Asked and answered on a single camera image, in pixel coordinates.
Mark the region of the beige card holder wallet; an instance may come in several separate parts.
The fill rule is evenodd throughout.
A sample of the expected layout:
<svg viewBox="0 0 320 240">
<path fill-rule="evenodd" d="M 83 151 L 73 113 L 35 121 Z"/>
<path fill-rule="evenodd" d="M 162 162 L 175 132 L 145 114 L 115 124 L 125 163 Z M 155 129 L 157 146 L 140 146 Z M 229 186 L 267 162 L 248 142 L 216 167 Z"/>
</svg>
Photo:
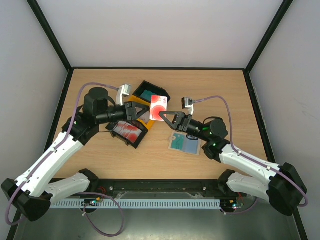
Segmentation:
<svg viewBox="0 0 320 240">
<path fill-rule="evenodd" d="M 174 149 L 170 149 L 169 148 L 170 138 L 171 138 L 173 133 L 179 133 L 179 134 L 184 134 L 185 135 L 185 142 L 184 142 L 182 151 L 174 150 Z M 200 139 L 194 138 L 194 137 L 191 137 L 191 136 L 187 136 L 186 133 L 180 133 L 180 132 L 175 132 L 175 131 L 173 131 L 171 133 L 171 136 L 168 138 L 168 142 L 169 142 L 168 149 L 169 150 L 178 151 L 178 152 L 182 152 L 182 153 L 186 153 L 186 154 L 190 154 L 190 155 L 196 155 L 196 156 L 200 155 L 200 150 L 201 150 L 201 145 L 202 145 L 202 141 Z"/>
</svg>

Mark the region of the green VIP credit card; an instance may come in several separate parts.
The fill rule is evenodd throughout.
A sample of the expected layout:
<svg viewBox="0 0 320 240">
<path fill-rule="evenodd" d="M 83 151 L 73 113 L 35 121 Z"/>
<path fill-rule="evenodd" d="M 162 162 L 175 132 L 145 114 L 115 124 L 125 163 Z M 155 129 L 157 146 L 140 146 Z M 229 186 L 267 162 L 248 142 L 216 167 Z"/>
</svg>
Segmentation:
<svg viewBox="0 0 320 240">
<path fill-rule="evenodd" d="M 181 133 L 174 132 L 170 137 L 169 148 L 171 150 L 182 151 L 184 149 L 184 143 L 186 136 Z"/>
</svg>

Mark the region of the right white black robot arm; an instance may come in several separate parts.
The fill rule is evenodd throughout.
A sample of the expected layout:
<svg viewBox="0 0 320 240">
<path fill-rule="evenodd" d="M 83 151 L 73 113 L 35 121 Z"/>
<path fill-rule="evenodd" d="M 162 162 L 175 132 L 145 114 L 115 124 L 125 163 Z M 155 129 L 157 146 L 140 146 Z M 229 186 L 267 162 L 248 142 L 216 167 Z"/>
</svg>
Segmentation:
<svg viewBox="0 0 320 240">
<path fill-rule="evenodd" d="M 232 145 L 226 139 L 229 133 L 222 118 L 212 116 L 200 122 L 181 111 L 161 111 L 159 115 L 172 130 L 205 141 L 202 150 L 208 159 L 244 173 L 226 170 L 218 179 L 218 191 L 222 195 L 245 193 L 265 200 L 279 213 L 291 216 L 308 192 L 293 165 L 268 162 Z"/>
</svg>

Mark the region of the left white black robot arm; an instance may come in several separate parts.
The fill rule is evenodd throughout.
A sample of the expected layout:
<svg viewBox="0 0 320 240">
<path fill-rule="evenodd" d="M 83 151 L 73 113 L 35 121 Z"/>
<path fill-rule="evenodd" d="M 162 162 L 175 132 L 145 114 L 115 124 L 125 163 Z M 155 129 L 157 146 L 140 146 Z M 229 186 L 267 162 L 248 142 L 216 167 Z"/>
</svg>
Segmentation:
<svg viewBox="0 0 320 240">
<path fill-rule="evenodd" d="M 13 225 L 8 218 L 11 206 L 34 222 L 52 204 L 95 187 L 98 177 L 87 169 L 56 183 L 50 182 L 67 160 L 99 133 L 100 125 L 135 121 L 150 110 L 142 103 L 124 102 L 123 97 L 129 95 L 126 88 L 122 85 L 117 89 L 116 99 L 104 87 L 91 88 L 84 96 L 83 105 L 75 105 L 72 116 L 44 154 L 16 179 L 4 180 L 1 189 L 9 201 L 5 213 L 7 224 Z"/>
</svg>

